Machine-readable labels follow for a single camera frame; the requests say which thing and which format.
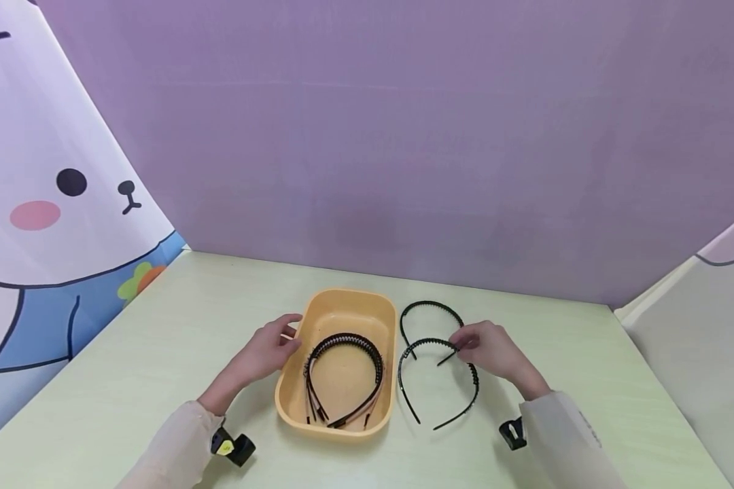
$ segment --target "bunny eye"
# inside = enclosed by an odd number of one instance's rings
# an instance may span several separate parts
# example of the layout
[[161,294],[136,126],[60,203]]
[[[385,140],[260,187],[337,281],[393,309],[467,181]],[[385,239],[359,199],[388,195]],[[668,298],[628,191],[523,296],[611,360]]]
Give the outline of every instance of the bunny eye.
[[57,188],[68,197],[76,197],[87,190],[87,179],[79,170],[66,168],[57,174]]

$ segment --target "black plastic headband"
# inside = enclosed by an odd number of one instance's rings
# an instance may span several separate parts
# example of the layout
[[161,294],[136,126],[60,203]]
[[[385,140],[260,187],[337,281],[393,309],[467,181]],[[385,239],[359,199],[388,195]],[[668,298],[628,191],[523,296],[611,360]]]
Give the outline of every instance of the black plastic headband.
[[[462,328],[465,325],[463,319],[459,317],[459,314],[457,314],[454,311],[454,309],[449,308],[449,306],[447,306],[446,304],[441,304],[440,302],[435,302],[434,300],[418,300],[418,302],[414,302],[413,304],[408,305],[408,307],[402,311],[402,314],[400,314],[400,334],[402,334],[402,339],[405,340],[406,347],[410,347],[411,344],[408,341],[408,336],[405,334],[405,328],[404,328],[404,325],[402,324],[402,319],[406,315],[408,315],[411,309],[418,308],[419,306],[433,306],[435,308],[443,309],[446,312],[448,312],[449,314],[451,314],[451,316],[453,316],[453,318],[457,321],[457,324],[459,325],[460,328]],[[445,359],[438,362],[438,365],[443,364],[445,361],[449,360],[452,356],[454,356],[455,353],[456,353],[456,350],[454,351],[453,354],[445,357]],[[411,355],[413,356],[414,360],[418,360],[417,356],[415,356],[415,353],[413,353],[413,350],[411,350]]]
[[[400,391],[402,391],[402,396],[405,398],[405,403],[407,403],[408,408],[410,408],[411,413],[413,414],[413,417],[415,420],[421,424],[421,421],[415,413],[415,409],[413,409],[413,406],[411,405],[411,401],[408,399],[408,393],[405,392],[405,387],[402,385],[402,362],[403,360],[407,359],[409,355],[413,354],[413,350],[415,347],[419,345],[424,344],[439,344],[443,346],[448,346],[451,350],[454,350],[454,353],[456,353],[457,347],[449,343],[446,340],[440,340],[438,338],[424,338],[422,340],[415,341],[412,345],[409,345],[407,348],[405,348],[405,351],[403,352],[402,356],[400,357],[399,364],[397,366],[397,381],[400,385]],[[449,419],[449,421],[444,422],[442,424],[439,424],[437,427],[434,427],[432,430],[435,431],[436,429],[440,429],[442,427],[445,427],[449,423],[455,422],[457,419],[459,419],[461,416],[464,416],[466,412],[470,411],[470,408],[473,408],[473,405],[476,403],[476,398],[478,397],[478,390],[479,390],[479,384],[478,384],[478,372],[476,372],[476,367],[473,366],[473,364],[467,364],[467,366],[470,368],[470,375],[473,377],[473,385],[476,387],[476,391],[473,394],[473,399],[470,401],[469,405],[465,407],[464,411],[460,412],[458,415],[454,416],[453,418]]]
[[[372,341],[364,338],[362,335],[358,335],[355,333],[337,333],[328,336],[311,351],[310,357],[307,359],[307,363],[305,363],[304,365],[305,384],[307,388],[307,402],[309,402],[314,421],[317,421],[317,418],[319,417],[321,418],[322,422],[329,421],[329,415],[326,413],[326,409],[323,408],[323,405],[321,404],[321,401],[319,400],[319,397],[315,392],[315,387],[313,386],[311,375],[312,361],[317,360],[321,355],[326,353],[326,351],[330,350],[332,347],[341,345],[356,346],[359,350],[364,351],[370,357],[370,360],[372,360],[372,364],[375,366],[375,388],[365,399],[365,401],[361,403],[361,405],[353,409],[353,411],[349,412],[342,418],[337,419],[337,421],[330,422],[326,425],[327,428],[335,429],[344,427],[348,422],[352,421],[351,417],[353,415],[361,412],[364,407],[369,405],[369,403],[375,401],[375,398],[378,395],[378,392],[381,389],[381,385],[383,383],[383,357],[381,356],[381,351],[378,351],[377,346],[375,346]],[[367,415],[367,418],[365,419],[365,427],[367,426],[368,418],[369,413]],[[307,416],[307,424],[310,424],[309,416]]]

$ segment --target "purple backdrop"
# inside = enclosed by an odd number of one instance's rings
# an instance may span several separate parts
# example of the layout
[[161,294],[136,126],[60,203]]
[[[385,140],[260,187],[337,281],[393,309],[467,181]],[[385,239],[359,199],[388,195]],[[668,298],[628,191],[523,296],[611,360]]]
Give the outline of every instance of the purple backdrop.
[[619,305],[734,221],[734,1],[39,3],[194,249]]

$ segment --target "sleeve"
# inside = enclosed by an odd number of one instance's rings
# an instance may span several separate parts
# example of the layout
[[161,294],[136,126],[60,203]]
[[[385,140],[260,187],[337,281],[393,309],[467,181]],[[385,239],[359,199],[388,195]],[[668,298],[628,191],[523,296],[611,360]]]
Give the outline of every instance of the sleeve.
[[558,489],[627,489],[593,428],[566,393],[522,403],[527,446]]
[[198,402],[184,403],[163,423],[118,489],[191,489],[212,458],[212,437],[222,422]]

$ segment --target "orange plastic basket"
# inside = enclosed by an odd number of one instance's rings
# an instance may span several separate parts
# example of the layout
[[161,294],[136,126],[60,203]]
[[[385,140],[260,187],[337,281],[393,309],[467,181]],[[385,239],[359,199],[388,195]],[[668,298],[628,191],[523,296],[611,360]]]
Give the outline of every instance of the orange plastic basket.
[[[383,356],[383,386],[366,428],[365,415],[340,429],[326,428],[320,422],[307,424],[304,364],[322,339],[336,333],[365,336]],[[347,289],[315,294],[297,329],[302,346],[283,367],[275,388],[280,417],[302,433],[332,441],[362,441],[380,431],[394,408],[397,336],[397,309],[384,295]],[[369,357],[351,346],[333,348],[317,360],[312,374],[315,391],[332,418],[350,412],[369,395],[375,386],[374,372]]]

